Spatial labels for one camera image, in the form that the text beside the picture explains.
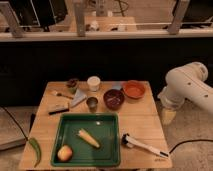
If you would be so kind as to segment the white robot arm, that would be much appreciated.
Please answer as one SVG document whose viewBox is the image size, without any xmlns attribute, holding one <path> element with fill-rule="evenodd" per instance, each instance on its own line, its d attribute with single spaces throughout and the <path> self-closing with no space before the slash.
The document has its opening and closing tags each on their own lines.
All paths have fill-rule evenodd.
<svg viewBox="0 0 213 171">
<path fill-rule="evenodd" d="M 173 68 L 166 74 L 166 86 L 158 94 L 163 106 L 161 113 L 163 125 L 172 122 L 186 99 L 213 114 L 213 87 L 205 83 L 207 78 L 208 69 L 201 62 Z"/>
</svg>

